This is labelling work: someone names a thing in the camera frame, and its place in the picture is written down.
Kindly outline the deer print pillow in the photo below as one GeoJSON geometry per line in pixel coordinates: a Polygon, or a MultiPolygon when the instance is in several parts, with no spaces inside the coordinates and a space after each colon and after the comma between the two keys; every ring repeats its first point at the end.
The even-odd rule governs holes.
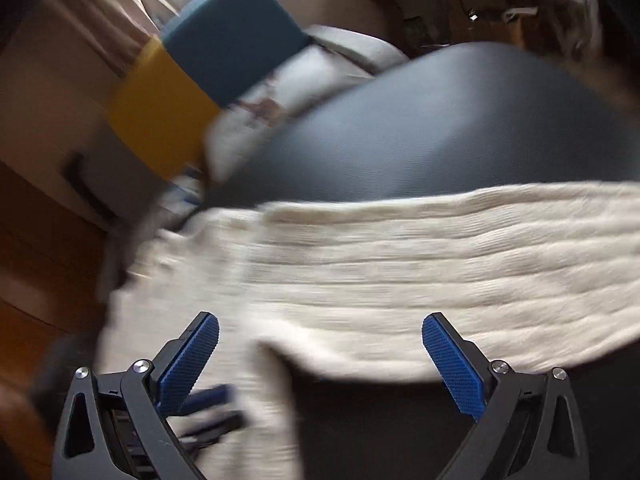
{"type": "Polygon", "coordinates": [[[209,177],[216,183],[228,180],[282,128],[371,78],[343,55],[318,44],[301,50],[209,124],[205,133],[209,177]]]}

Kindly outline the beige curtain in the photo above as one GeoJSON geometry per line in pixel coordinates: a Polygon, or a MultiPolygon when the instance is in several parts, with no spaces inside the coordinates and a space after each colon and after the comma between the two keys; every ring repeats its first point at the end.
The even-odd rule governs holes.
{"type": "Polygon", "coordinates": [[[158,34],[142,0],[43,0],[114,70],[124,76],[158,34]]]}

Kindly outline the tricolour sofa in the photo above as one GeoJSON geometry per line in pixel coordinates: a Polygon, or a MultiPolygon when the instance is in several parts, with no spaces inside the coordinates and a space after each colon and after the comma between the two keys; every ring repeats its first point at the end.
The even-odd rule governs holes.
{"type": "Polygon", "coordinates": [[[198,158],[222,110],[312,44],[367,75],[408,60],[378,37],[301,29],[277,0],[193,0],[138,54],[66,180],[105,221],[136,220],[198,158]]]}

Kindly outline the cream knitted sweater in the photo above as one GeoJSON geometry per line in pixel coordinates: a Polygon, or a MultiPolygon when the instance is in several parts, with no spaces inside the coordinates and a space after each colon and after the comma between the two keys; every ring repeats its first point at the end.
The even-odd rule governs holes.
{"type": "Polygon", "coordinates": [[[298,479],[278,354],[323,378],[431,382],[423,319],[442,312],[520,370],[582,364],[639,335],[639,188],[574,182],[367,203],[214,208],[159,232],[111,296],[98,369],[149,358],[202,311],[203,385],[234,385],[248,426],[209,479],[298,479]]]}

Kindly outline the wooden side table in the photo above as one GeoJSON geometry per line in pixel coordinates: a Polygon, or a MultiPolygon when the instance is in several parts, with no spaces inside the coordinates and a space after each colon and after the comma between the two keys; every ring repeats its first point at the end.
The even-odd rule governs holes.
{"type": "Polygon", "coordinates": [[[374,0],[401,50],[427,54],[465,42],[501,42],[582,61],[602,50],[598,0],[374,0]]]}

